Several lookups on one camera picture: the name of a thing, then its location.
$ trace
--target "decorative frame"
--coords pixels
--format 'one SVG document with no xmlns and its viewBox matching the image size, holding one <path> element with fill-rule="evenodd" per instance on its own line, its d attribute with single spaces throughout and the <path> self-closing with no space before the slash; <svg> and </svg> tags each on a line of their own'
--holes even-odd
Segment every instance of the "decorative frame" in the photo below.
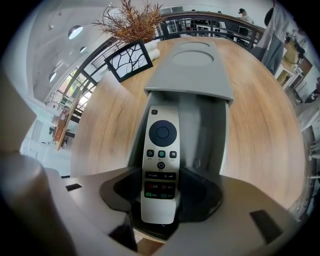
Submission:
<svg viewBox="0 0 320 256">
<path fill-rule="evenodd" d="M 120 83 L 141 71 L 153 67 L 147 49 L 141 39 L 128 43 L 108 56 L 104 61 Z"/>
</svg>

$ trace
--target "black picture frame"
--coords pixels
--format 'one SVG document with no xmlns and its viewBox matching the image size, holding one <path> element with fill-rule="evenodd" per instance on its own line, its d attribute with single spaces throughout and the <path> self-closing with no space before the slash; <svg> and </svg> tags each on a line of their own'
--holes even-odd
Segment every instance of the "black picture frame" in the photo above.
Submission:
<svg viewBox="0 0 320 256">
<path fill-rule="evenodd" d="M 144 57 L 145 57 L 145 60 L 146 60 L 147 64 L 144 65 L 144 66 L 142 66 L 142 67 L 138 67 L 137 69 L 135 69 L 135 70 L 133 70 L 133 71 L 125 74 L 123 77 L 120 77 L 120 76 L 118 75 L 118 73 L 117 73 L 117 70 L 116 70 L 115 67 L 112 65 L 111 60 L 112 60 L 115 56 L 119 55 L 120 53 L 124 52 L 125 50 L 127 50 L 127 49 L 129 49 L 129 48 L 131 48 L 131 47 L 133 47 L 133 46 L 135 46 L 135 45 L 139 45 L 139 46 L 140 46 L 140 48 L 141 48 L 141 50 L 142 50 L 142 53 L 143 53 L 143 55 L 144 55 Z M 151 61 L 151 59 L 150 59 L 150 57 L 149 57 L 149 54 L 148 54 L 147 49 L 146 49 L 146 47 L 145 47 L 145 44 L 144 44 L 144 42 L 143 42 L 141 39 L 136 40 L 136 41 L 133 41 L 133 42 L 131 42 L 131 43 L 128 43 L 128 44 L 125 45 L 124 47 L 121 47 L 120 49 L 118 49 L 117 51 L 115 51 L 114 53 L 112 53 L 110 56 L 108 56 L 104 61 L 105 61 L 106 65 L 108 66 L 109 70 L 113 73 L 113 75 L 116 77 L 116 79 L 117 79 L 120 83 L 123 82 L 124 80 L 127 80 L 128 78 L 130 78 L 130 77 L 132 77 L 132 76 L 134 76 L 134 75 L 136 75 L 136 74 L 144 71 L 144 70 L 147 70 L 147 69 L 153 67 L 152 61 Z"/>
</svg>

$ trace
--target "black slot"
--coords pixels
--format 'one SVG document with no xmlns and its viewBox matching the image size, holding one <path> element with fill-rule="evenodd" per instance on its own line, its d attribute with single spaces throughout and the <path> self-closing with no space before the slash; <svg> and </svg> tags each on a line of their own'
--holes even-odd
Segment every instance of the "black slot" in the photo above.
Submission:
<svg viewBox="0 0 320 256">
<path fill-rule="evenodd" d="M 80 189 L 80 188 L 82 188 L 82 186 L 79 185 L 78 183 L 76 183 L 76 184 L 65 186 L 65 188 L 66 188 L 66 190 L 71 191 L 71 190 Z"/>
<path fill-rule="evenodd" d="M 282 230 L 265 210 L 252 211 L 250 216 L 267 244 L 282 234 Z"/>
</svg>

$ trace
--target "desk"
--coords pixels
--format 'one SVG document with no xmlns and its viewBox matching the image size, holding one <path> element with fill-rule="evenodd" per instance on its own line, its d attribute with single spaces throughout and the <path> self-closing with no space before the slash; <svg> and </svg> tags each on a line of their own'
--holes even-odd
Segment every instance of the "desk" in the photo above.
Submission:
<svg viewBox="0 0 320 256">
<path fill-rule="evenodd" d="M 62 142 L 64 141 L 65 134 L 66 134 L 66 131 L 68 129 L 68 124 L 69 124 L 70 119 L 71 119 L 71 117 L 72 117 L 72 115 L 73 115 L 73 113 L 74 113 L 74 111 L 76 109 L 78 101 L 80 100 L 81 94 L 82 94 L 82 90 L 79 90 L 78 93 L 76 94 L 75 98 L 74 98 L 74 101 L 72 102 L 72 104 L 71 104 L 71 106 L 69 108 L 69 111 L 67 113 L 66 121 L 63 122 L 64 123 L 63 130 L 61 131 L 61 133 L 59 132 L 59 130 L 57 130 L 57 132 L 56 132 L 56 133 L 59 132 L 59 139 L 58 139 L 58 141 L 56 143 L 56 146 L 55 146 L 57 151 L 61 148 Z"/>
<path fill-rule="evenodd" d="M 144 87 L 175 43 L 183 41 L 214 42 L 232 86 L 228 153 L 221 174 L 251 183 L 282 206 L 290 207 L 302 192 L 305 175 L 304 145 L 296 115 L 266 67 L 224 38 L 161 41 L 160 58 L 152 62 L 152 68 L 121 84 L 104 77 L 78 124 L 72 145 L 71 177 L 126 166 L 147 102 Z"/>
</svg>

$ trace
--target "white vase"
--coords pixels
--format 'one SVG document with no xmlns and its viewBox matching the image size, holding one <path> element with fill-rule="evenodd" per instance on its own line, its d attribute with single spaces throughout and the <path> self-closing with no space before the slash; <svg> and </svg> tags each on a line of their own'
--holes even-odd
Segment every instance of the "white vase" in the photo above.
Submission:
<svg viewBox="0 0 320 256">
<path fill-rule="evenodd" d="M 146 51 L 148 52 L 151 61 L 159 58 L 160 51 L 159 49 L 157 49 L 157 41 L 153 40 L 150 42 L 146 42 L 144 44 L 144 47 L 146 48 Z"/>
</svg>

